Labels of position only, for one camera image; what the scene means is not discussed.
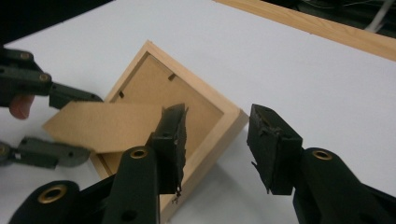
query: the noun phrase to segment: cable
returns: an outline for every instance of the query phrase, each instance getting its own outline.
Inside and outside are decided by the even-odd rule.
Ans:
[[[318,8],[324,8],[324,9],[335,9],[335,7],[320,7],[320,6],[317,6],[317,5],[315,5],[315,4],[312,4],[312,3],[308,2],[308,1],[305,1],[305,0],[302,0],[302,2],[308,4],[308,5],[311,6],[311,7],[318,7]]]
[[[373,1],[367,1],[367,3],[361,2],[361,4],[366,5],[366,6],[372,6],[372,7],[382,7],[384,2],[373,0]],[[396,9],[396,4],[393,3],[393,6],[390,9]]]
[[[375,0],[367,0],[367,1],[362,1],[362,2],[349,3],[349,4],[343,5],[343,7],[349,7],[349,6],[359,5],[359,4],[365,4],[365,3],[374,2],[374,1]]]

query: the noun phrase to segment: wooden picture frame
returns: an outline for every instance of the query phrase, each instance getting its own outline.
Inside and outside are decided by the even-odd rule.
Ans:
[[[396,39],[260,0],[214,0],[396,62]]]
[[[184,103],[187,113],[186,166],[182,196],[161,195],[161,223],[168,220],[248,123],[248,115],[200,78],[147,42],[105,99],[108,103],[168,107]],[[92,155],[99,176],[116,173],[121,153]]]

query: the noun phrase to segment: wooden board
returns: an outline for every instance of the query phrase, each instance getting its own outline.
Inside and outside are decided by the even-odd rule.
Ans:
[[[44,125],[57,142],[96,153],[145,145],[160,121],[160,105],[71,102]]]
[[[162,223],[182,205],[248,122],[240,108],[151,42],[137,53],[106,102],[165,107],[184,103],[189,108],[182,196],[178,204],[172,203],[175,195],[161,196]],[[105,178],[117,172],[120,153],[93,155],[92,162]]]
[[[396,61],[396,39],[373,34],[334,21],[279,7],[260,0],[215,0],[266,19],[318,35],[374,55]]]

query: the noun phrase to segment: white table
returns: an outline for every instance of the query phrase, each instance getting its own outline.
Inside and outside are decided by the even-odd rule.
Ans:
[[[247,113],[266,105],[304,138],[337,153],[365,184],[396,195],[396,63],[210,0],[118,0],[7,47],[33,52],[54,81],[105,97],[150,39]],[[56,113],[36,97],[31,117],[0,109],[0,139],[49,139]],[[297,223],[291,196],[267,195],[246,145],[233,141],[171,222]],[[92,164],[0,169],[0,223],[37,187],[99,180]]]

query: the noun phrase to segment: metal screw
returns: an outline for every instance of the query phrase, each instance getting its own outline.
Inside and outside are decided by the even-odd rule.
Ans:
[[[28,60],[30,58],[30,54],[28,52],[22,52],[20,57],[21,59]]]
[[[40,78],[40,81],[45,82],[45,81],[48,81],[50,79],[50,76],[45,74],[45,73],[43,73],[38,78]]]
[[[38,196],[37,200],[40,203],[53,203],[61,199],[66,194],[66,192],[66,185],[55,185],[44,190],[40,196]]]
[[[315,150],[312,152],[312,154],[314,154],[314,156],[320,160],[323,161],[330,161],[332,160],[332,155],[328,152],[325,152],[323,150]]]
[[[131,158],[133,159],[142,159],[145,158],[149,154],[148,150],[145,148],[136,148],[131,152]]]
[[[0,145],[0,156],[4,156],[7,154],[7,148],[4,145]]]

